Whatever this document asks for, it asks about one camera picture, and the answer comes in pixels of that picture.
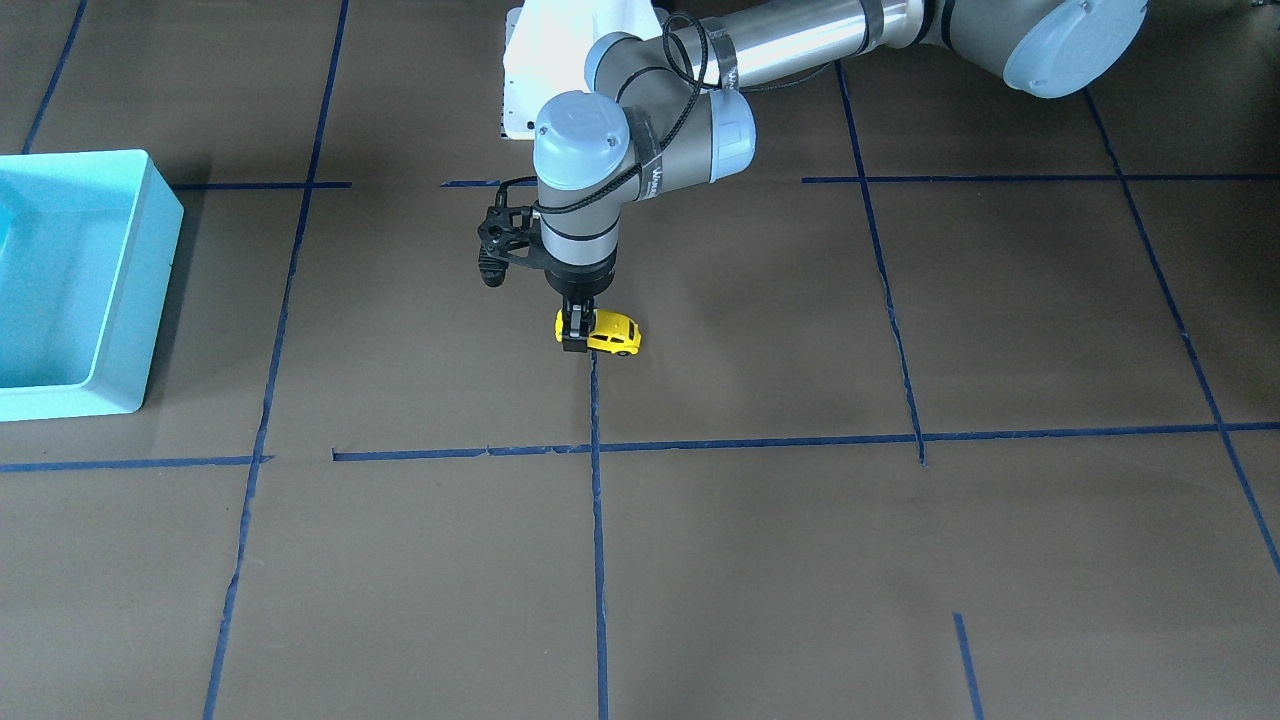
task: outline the plastic container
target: plastic container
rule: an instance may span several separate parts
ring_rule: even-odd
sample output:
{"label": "plastic container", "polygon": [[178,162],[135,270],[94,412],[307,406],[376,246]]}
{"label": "plastic container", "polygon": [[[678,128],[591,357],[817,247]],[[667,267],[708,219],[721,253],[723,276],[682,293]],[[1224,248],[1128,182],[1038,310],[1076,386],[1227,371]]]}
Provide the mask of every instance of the plastic container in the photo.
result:
{"label": "plastic container", "polygon": [[0,421],[142,406],[182,213],[142,150],[0,156]]}

